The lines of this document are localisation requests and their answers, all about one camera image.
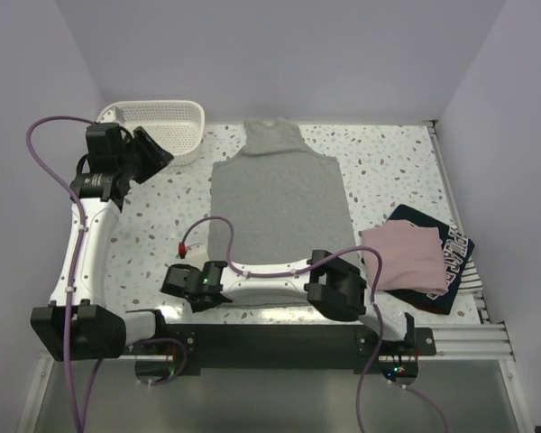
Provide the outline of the grey tank top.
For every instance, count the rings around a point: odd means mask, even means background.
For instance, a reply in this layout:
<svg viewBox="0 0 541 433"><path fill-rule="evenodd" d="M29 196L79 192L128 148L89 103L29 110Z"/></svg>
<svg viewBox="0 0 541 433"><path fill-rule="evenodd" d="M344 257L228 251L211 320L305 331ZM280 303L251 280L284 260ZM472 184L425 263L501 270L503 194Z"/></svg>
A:
<svg viewBox="0 0 541 433"><path fill-rule="evenodd" d="M247 120L244 130L240 151L212 169L209 258L230 251L236 263L280 264L354 246L338 160L311 149L286 119Z"/></svg>

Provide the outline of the pink tank top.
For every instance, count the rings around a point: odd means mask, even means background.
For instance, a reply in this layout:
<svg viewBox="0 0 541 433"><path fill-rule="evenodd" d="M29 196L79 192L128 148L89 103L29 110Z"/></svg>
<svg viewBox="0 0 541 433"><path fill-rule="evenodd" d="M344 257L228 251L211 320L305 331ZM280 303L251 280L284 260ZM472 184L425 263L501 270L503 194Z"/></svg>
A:
<svg viewBox="0 0 541 433"><path fill-rule="evenodd" d="M363 231L362 244L381 255L378 290L414 290L434 295L448 292L442 243L436 227L391 220Z"/></svg>

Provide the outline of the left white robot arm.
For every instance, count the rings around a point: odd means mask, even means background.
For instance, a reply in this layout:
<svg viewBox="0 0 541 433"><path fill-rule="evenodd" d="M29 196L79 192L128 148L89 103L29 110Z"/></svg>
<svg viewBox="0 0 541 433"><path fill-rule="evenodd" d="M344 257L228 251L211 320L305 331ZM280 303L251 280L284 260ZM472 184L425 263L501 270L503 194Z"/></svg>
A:
<svg viewBox="0 0 541 433"><path fill-rule="evenodd" d="M135 343L149 354L168 345L156 309L117 314L105 302L112 235L132 183L142 184L167 167L172 154L141 126L89 123L87 153L63 188L72 201L69 244L46 306L33 309L31 327L59 361L117 358Z"/></svg>

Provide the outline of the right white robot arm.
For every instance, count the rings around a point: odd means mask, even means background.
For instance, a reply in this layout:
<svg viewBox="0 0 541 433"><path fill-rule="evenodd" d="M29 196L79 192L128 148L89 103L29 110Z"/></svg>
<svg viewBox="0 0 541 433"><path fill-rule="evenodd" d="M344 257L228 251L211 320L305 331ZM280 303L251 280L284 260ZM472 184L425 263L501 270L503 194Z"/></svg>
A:
<svg viewBox="0 0 541 433"><path fill-rule="evenodd" d="M343 259L345 254L358 251L374 255L376 268L371 282ZM370 247L337 253L314 250L308 259L281 264L249 265L227 260L208 261L198 268L175 263L168 268L160 292L185 300L194 313L223 304L292 305L304 301L329 320L364 324L383 339L390 352L402 355L416 343L414 319L396 309L387 314L376 301L381 271L381 255Z"/></svg>

